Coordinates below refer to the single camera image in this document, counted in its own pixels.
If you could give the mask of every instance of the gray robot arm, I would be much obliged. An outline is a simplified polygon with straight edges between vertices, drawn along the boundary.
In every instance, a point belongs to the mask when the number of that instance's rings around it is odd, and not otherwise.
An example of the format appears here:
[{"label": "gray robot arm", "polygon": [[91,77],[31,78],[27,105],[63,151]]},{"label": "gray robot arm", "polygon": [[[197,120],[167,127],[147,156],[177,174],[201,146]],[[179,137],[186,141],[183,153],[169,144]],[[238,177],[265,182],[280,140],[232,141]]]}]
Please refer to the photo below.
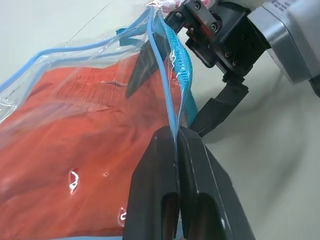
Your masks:
[{"label": "gray robot arm", "polygon": [[320,79],[319,0],[266,1],[248,18],[269,42],[271,57],[293,84]]}]

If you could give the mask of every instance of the white background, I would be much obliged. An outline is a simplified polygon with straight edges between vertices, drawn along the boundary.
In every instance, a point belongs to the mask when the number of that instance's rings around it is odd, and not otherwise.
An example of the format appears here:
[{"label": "white background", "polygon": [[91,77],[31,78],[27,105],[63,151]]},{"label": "white background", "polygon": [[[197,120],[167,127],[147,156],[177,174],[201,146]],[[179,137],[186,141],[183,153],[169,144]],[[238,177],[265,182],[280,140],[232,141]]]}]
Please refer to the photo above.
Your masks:
[{"label": "white background", "polygon": [[[128,25],[144,2],[0,0],[0,82],[40,50]],[[224,87],[223,75],[192,60],[201,108]],[[320,239],[320,99],[308,83],[291,85],[266,53],[245,84],[250,93],[204,140],[231,176],[257,240]]]}]

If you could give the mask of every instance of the orange garment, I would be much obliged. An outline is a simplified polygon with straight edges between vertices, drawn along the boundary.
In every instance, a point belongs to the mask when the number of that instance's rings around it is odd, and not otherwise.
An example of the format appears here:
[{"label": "orange garment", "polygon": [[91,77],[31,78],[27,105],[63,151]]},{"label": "orange garment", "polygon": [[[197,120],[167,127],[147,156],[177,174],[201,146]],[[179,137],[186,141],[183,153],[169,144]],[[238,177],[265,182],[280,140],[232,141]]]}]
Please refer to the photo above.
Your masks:
[{"label": "orange garment", "polygon": [[51,70],[0,125],[1,240],[122,235],[132,173],[169,124],[159,71],[125,97],[136,59]]}]

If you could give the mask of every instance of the plastic bag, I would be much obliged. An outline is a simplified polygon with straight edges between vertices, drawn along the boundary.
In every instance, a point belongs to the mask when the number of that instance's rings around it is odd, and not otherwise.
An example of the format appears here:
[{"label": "plastic bag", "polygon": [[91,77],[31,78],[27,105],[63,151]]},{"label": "plastic bag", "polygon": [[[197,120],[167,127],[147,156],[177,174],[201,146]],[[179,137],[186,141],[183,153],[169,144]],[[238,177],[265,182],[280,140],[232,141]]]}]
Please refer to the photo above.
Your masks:
[{"label": "plastic bag", "polygon": [[[148,6],[154,6],[157,8],[162,9],[162,11],[166,14],[170,13],[171,11],[177,9],[184,0],[154,0],[148,4]],[[209,0],[201,0],[203,4],[208,7]]]},{"label": "plastic bag", "polygon": [[38,53],[0,85],[0,239],[121,236],[132,173],[156,130],[176,137],[191,81],[153,7],[115,37]]}]

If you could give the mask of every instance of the folded clothing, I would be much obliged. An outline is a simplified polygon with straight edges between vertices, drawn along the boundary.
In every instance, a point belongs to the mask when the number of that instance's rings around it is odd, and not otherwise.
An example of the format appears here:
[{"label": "folded clothing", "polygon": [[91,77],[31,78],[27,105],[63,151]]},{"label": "folded clothing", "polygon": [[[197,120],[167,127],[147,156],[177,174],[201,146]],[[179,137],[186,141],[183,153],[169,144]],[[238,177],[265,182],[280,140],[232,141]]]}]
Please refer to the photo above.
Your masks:
[{"label": "folded clothing", "polygon": [[159,71],[126,98],[136,60],[48,71],[0,125],[1,240],[122,235],[132,173],[169,125]]}]

